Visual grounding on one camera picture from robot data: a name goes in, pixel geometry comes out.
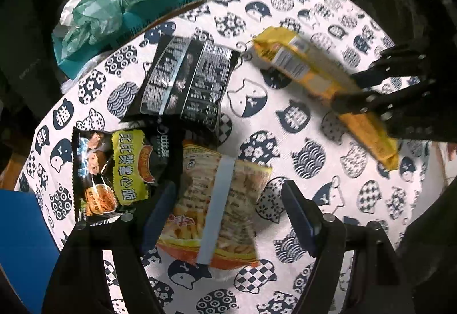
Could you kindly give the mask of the black yellow snack bag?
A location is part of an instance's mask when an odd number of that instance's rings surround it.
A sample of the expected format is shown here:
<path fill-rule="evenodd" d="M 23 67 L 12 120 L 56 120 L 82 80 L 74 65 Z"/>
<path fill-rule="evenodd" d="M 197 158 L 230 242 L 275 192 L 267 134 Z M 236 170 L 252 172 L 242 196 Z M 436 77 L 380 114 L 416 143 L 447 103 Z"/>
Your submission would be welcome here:
<path fill-rule="evenodd" d="M 72 135 L 74 216 L 90 224 L 157 202 L 180 177 L 182 132 L 149 124 L 114 132 L 75 128 Z"/>

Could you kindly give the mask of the long gold snack pack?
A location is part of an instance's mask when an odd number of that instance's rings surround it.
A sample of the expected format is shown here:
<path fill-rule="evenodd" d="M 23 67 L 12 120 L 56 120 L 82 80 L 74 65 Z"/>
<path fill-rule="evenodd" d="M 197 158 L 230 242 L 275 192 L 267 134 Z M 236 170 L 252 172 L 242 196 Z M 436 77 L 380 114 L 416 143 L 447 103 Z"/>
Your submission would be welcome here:
<path fill-rule="evenodd" d="M 327 107 L 331 106 L 336 96 L 362 91 L 350 74 L 323 50 L 292 30 L 270 26 L 252 42 L 260 58 L 272 63 L 278 71 L 300 84 Z M 397 141 L 388 136 L 385 125 L 375 114 L 356 110 L 336 115 L 386 169 L 396 170 L 399 167 Z"/>

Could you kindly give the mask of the orange striped chips bag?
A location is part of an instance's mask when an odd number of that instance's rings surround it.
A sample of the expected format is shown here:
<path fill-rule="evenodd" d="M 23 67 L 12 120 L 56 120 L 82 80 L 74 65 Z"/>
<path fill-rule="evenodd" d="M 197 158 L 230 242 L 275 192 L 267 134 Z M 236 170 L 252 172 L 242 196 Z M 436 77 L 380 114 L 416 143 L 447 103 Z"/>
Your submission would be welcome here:
<path fill-rule="evenodd" d="M 158 246 L 191 265 L 257 266 L 253 215 L 271 172 L 209 148 L 184 146 L 180 196 Z"/>

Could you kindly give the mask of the black text snack bag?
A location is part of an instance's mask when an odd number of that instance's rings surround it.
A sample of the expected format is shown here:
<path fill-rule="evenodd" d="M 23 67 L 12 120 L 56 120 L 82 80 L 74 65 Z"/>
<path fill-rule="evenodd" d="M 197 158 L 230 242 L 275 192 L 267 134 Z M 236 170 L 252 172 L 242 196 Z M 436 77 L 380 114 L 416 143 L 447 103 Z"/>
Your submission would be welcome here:
<path fill-rule="evenodd" d="M 175 121 L 217 144 L 221 103 L 240 53 L 190 37 L 160 38 L 149 70 L 123 119 Z"/>

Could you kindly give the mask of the hanging dark coats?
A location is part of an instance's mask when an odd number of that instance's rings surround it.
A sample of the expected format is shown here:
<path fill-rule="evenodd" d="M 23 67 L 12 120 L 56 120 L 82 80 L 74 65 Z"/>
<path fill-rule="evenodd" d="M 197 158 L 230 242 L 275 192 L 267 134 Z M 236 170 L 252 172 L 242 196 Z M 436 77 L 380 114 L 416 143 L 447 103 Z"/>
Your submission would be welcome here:
<path fill-rule="evenodd" d="M 44 117 L 61 98 L 52 31 L 63 0 L 1 0 L 1 99 Z"/>

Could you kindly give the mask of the blue cardboard box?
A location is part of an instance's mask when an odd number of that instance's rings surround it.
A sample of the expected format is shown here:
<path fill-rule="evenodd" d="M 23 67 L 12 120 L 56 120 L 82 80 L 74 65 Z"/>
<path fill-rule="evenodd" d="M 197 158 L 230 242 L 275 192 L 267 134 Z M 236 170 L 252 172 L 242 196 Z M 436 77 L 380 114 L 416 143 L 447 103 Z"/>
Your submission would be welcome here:
<path fill-rule="evenodd" d="M 1 273 L 29 313 L 40 313 L 59 250 L 33 193 L 1 191 Z"/>

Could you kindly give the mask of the cat pattern white cloth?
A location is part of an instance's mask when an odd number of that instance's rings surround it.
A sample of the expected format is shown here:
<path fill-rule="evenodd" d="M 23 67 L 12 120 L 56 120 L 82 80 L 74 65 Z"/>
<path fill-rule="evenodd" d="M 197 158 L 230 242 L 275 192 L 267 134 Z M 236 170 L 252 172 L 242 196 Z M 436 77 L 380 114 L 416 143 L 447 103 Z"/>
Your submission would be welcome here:
<path fill-rule="evenodd" d="M 75 223 L 72 131 L 121 127 L 165 34 L 241 52 L 221 104 L 219 151 L 273 170 L 254 218 L 258 267 L 200 271 L 161 250 L 147 254 L 144 267 L 166 313 L 291 312 L 313 261 L 281 205 L 285 180 L 324 212 L 358 224 L 376 220 L 393 243 L 402 238 L 422 191 L 429 145 L 403 142 L 398 170 L 387 172 L 331 111 L 257 57 L 251 41 L 270 26 L 299 33 L 350 72 L 366 69 L 392 43 L 350 0 L 213 0 L 136 37 L 72 87 L 36 129 L 16 188 L 35 195 L 58 247 Z"/>

